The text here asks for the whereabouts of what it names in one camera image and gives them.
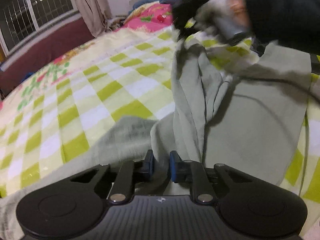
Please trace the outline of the grey gloved right hand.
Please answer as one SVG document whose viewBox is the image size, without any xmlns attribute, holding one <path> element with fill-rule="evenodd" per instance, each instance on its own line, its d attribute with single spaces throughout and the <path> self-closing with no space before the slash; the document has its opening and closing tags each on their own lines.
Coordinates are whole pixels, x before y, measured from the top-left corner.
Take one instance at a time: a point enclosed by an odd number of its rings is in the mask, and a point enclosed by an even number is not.
<svg viewBox="0 0 320 240">
<path fill-rule="evenodd" d="M 251 29 L 251 20 L 245 0 L 226 0 L 227 15 L 238 25 Z"/>
</svg>

